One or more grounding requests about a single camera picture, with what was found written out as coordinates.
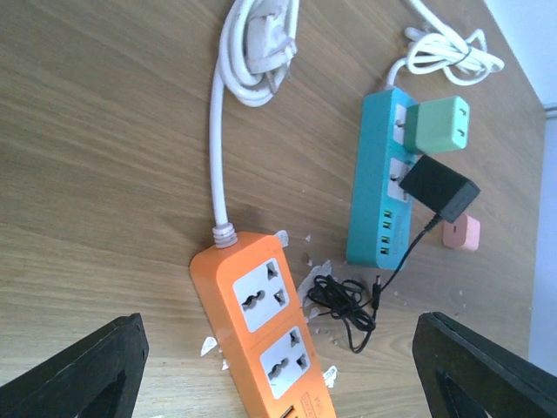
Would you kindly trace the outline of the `mint green usb adapter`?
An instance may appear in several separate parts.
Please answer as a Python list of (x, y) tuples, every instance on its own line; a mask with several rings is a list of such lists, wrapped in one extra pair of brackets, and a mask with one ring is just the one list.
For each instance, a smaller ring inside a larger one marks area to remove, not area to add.
[(412, 154), (460, 151), (467, 147), (470, 106), (460, 96), (410, 106), (404, 147)]

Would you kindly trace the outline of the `teal power strip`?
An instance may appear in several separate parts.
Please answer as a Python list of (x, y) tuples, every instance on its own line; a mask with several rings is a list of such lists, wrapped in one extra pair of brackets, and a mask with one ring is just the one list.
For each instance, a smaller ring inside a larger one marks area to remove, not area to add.
[(416, 156), (404, 147), (406, 111), (416, 102), (398, 88), (362, 102), (346, 260), (397, 268), (409, 246), (413, 199), (399, 187)]

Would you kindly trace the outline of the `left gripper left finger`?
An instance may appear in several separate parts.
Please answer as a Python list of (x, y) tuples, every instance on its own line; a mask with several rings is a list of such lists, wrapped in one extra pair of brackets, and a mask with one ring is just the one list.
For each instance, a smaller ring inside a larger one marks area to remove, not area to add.
[(121, 316), (1, 386), (2, 417), (131, 417), (149, 354), (142, 317)]

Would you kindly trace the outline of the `black charger adapter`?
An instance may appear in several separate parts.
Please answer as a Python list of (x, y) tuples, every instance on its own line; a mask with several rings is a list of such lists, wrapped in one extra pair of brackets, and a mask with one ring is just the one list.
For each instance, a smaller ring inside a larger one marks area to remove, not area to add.
[(416, 162), (399, 186), (450, 223), (457, 220), (480, 194), (480, 188), (471, 179), (428, 155)]

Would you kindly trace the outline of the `pink charger cube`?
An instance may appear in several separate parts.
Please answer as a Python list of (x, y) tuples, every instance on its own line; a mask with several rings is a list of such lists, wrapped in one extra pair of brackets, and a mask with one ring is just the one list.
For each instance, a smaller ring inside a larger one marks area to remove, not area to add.
[(442, 243), (448, 248), (474, 252), (480, 246), (481, 223), (468, 214), (461, 214), (453, 223), (442, 222)]

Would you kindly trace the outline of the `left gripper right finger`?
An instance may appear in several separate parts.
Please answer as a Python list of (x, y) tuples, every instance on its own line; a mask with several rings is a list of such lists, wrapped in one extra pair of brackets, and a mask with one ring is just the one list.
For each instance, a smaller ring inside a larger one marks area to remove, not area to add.
[(555, 417), (556, 377), (441, 312), (423, 313), (413, 359), (433, 417)]

